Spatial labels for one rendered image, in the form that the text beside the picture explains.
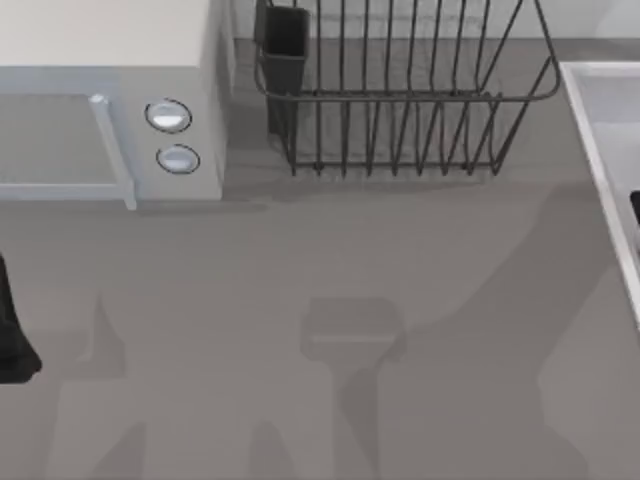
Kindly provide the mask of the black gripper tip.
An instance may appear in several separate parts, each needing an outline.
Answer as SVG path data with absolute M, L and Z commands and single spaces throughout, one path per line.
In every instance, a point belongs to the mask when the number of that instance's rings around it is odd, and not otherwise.
M 25 335 L 0 254 L 0 385 L 25 384 L 42 370 L 42 360 Z

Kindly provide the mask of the large round microwave knob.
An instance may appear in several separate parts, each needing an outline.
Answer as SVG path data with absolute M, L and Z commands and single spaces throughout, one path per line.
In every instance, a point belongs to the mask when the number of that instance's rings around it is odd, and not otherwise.
M 185 131 L 192 123 L 192 113 L 183 103 L 174 99 L 162 99 L 146 105 L 144 115 L 155 130 L 167 134 Z

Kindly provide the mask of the pale microwave oven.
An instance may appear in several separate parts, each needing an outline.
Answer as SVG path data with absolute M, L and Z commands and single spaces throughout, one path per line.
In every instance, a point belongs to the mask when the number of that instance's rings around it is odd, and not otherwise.
M 230 0 L 0 0 L 0 94 L 103 94 L 142 202 L 222 197 L 235 83 Z M 147 104 L 174 99 L 188 129 L 151 127 Z M 156 152 L 195 150 L 172 175 Z

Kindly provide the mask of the small round microwave knob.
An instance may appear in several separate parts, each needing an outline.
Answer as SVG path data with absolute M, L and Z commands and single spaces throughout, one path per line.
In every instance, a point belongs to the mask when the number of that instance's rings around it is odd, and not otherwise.
M 166 172 L 172 175 L 190 175 L 201 164 L 199 154 L 191 147 L 183 144 L 174 144 L 159 149 L 155 155 L 156 163 Z

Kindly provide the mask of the white sink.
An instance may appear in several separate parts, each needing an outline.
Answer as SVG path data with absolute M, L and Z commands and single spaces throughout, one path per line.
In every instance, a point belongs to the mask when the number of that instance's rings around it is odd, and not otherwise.
M 640 332 L 640 61 L 560 70 Z

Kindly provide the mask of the microwave oven door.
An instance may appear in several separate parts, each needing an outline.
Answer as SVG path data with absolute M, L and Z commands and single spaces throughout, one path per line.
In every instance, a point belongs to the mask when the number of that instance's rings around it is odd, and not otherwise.
M 0 201 L 124 203 L 91 95 L 0 94 Z

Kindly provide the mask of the dark cutlery holder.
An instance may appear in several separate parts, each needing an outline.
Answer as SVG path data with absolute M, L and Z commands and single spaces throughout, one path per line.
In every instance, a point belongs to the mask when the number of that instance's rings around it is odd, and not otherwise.
M 267 103 L 268 131 L 286 137 L 297 119 L 308 58 L 310 12 L 299 6 L 256 0 L 254 42 Z

